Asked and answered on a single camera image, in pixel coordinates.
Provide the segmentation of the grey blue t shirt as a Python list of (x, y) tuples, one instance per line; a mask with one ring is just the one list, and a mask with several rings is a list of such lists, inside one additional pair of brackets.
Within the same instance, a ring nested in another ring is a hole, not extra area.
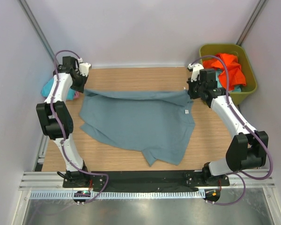
[(81, 130), (101, 143), (141, 152), (149, 165), (178, 165), (195, 128), (192, 106), (186, 90), (85, 90)]

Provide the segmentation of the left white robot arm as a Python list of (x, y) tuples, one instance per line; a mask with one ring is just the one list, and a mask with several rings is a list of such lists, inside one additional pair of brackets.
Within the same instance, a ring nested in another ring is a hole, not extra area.
[(82, 58), (64, 56), (61, 64), (55, 64), (48, 97), (36, 106), (43, 134), (57, 145), (65, 161), (66, 171), (57, 173), (65, 188), (85, 188), (90, 183), (88, 169), (74, 143), (74, 122), (66, 106), (70, 89), (84, 91), (90, 69), (91, 64)]

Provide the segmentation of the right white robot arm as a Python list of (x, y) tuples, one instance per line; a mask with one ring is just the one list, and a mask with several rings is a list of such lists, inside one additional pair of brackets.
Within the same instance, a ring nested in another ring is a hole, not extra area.
[(214, 69), (205, 69), (199, 63), (189, 64), (187, 69), (192, 74), (187, 80), (188, 95), (205, 102), (220, 117), (232, 138), (224, 158), (204, 164), (203, 183), (211, 186), (226, 174), (264, 166), (267, 133), (248, 123), (226, 89), (217, 86)]

